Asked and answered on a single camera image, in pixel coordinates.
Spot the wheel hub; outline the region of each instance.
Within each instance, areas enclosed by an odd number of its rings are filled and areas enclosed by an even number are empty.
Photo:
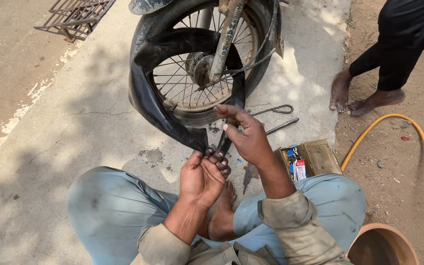
[[[209,71],[212,67],[213,58],[214,55],[203,52],[189,53],[187,56],[185,69],[189,76],[191,76],[192,81],[199,85],[199,87],[205,87],[210,82]]]

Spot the wheel rim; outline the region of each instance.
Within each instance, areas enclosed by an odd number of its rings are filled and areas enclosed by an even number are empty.
[[[204,9],[212,9],[212,21],[210,30],[220,32],[223,27],[225,16],[218,12],[217,3],[208,3],[204,6],[197,6],[195,10],[188,10],[180,16],[172,28],[197,27],[199,24],[199,14]],[[233,44],[237,48],[242,63],[245,65],[256,54],[259,48],[260,35],[254,26],[256,22],[253,16],[246,10],[238,22],[237,31]],[[153,81],[153,88],[156,89],[159,97],[166,106],[175,107],[175,112],[197,113],[212,109],[215,105],[226,103],[231,96],[233,79],[229,75],[222,76],[219,83],[203,91],[197,91],[197,76],[191,75],[191,65],[199,57],[207,56],[203,53],[181,54],[173,56],[158,65],[152,72],[150,78]],[[245,72],[247,79],[252,74],[252,69]]]

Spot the front fork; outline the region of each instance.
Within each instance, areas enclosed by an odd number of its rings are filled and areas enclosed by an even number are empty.
[[[217,50],[215,51],[213,63],[209,71],[209,80],[213,83],[218,83],[220,81],[223,68],[225,67],[225,61],[227,60],[228,51],[232,45],[232,39],[237,30],[237,24],[246,2],[247,0],[221,0],[219,2],[219,12],[225,15],[225,19],[223,21],[219,45],[217,45]],[[204,12],[199,27],[208,29],[212,15],[212,9],[210,9],[210,12],[209,10]]]

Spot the sleeve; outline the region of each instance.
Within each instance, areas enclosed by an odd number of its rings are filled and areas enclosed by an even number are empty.
[[[139,254],[131,265],[186,264],[191,246],[175,236],[163,224],[144,227],[138,238]]]
[[[351,264],[301,190],[283,199],[259,201],[258,215],[274,229],[288,265]]]

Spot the orange hose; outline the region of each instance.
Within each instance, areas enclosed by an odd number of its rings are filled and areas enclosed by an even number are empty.
[[[353,145],[353,147],[351,147],[351,150],[350,150],[350,152],[348,153],[348,155],[346,156],[346,158],[344,159],[344,162],[343,162],[343,165],[341,165],[341,171],[344,171],[345,170],[345,168],[346,168],[346,166],[348,165],[348,162],[350,161],[350,158],[351,158],[351,156],[353,155],[353,153],[354,153],[354,151],[356,150],[356,148],[358,147],[358,145],[359,145],[359,143],[361,143],[361,141],[364,139],[364,137],[368,134],[368,132],[372,129],[372,128],[374,128],[374,126],[376,125],[376,124],[378,124],[380,121],[382,121],[383,119],[385,119],[385,118],[388,118],[388,117],[400,117],[400,118],[403,118],[403,119],[406,119],[406,120],[408,120],[408,121],[410,121],[412,124],[413,124],[413,126],[415,126],[415,128],[416,128],[416,130],[418,131],[418,133],[420,134],[420,136],[421,136],[421,139],[422,139],[422,141],[423,141],[423,147],[424,147],[424,132],[423,132],[423,130],[421,129],[421,127],[414,121],[414,120],[412,120],[412,119],[410,119],[410,118],[408,118],[407,116],[405,116],[405,115],[402,115],[402,114],[395,114],[395,113],[392,113],[392,114],[387,114],[387,115],[384,115],[384,116],[382,116],[382,117],[380,117],[380,118],[378,118],[377,120],[375,120],[371,125],[369,125],[369,127],[361,134],[361,136],[358,138],[358,140],[354,143],[354,145]]]

